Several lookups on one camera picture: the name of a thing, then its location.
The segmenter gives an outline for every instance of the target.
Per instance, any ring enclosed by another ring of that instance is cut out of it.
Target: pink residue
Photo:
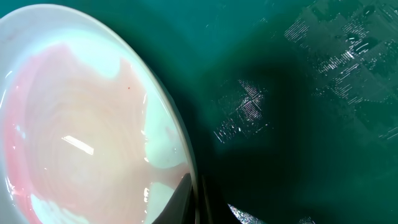
[[[145,219],[143,190],[151,181],[141,167],[145,94],[123,59],[112,80],[81,63],[66,45],[24,64],[7,89],[2,128],[11,194],[31,223],[40,223],[31,194],[95,223]],[[94,154],[63,141],[65,136],[83,141]]]

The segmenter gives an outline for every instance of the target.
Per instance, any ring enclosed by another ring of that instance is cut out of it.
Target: white plate
[[[0,76],[1,223],[152,223],[184,173],[196,190],[165,92],[96,19],[49,4],[9,13]]]

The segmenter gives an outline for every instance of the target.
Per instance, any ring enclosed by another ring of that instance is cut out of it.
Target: submerged bowl
[[[96,19],[50,4],[9,13],[0,75],[1,223],[151,223],[187,172],[197,196],[172,100]]]

